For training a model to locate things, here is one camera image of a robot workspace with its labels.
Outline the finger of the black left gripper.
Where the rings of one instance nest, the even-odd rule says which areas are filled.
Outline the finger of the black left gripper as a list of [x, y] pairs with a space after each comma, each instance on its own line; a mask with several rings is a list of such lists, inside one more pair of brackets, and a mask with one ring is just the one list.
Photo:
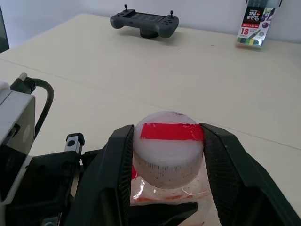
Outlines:
[[197, 210], [196, 202], [131, 206], [128, 224], [130, 226], [177, 226]]

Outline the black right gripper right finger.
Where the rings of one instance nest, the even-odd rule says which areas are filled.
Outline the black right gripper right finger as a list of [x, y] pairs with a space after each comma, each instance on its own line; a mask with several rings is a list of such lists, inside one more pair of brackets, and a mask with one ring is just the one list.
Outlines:
[[270, 174], [237, 137], [201, 123], [210, 190], [223, 226], [299, 226], [301, 219]]

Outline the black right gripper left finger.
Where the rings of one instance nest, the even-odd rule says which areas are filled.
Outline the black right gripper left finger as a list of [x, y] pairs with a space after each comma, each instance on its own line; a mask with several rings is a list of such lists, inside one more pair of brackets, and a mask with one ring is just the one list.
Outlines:
[[133, 132], [133, 125], [115, 130], [85, 170], [67, 216], [67, 225], [128, 225]]

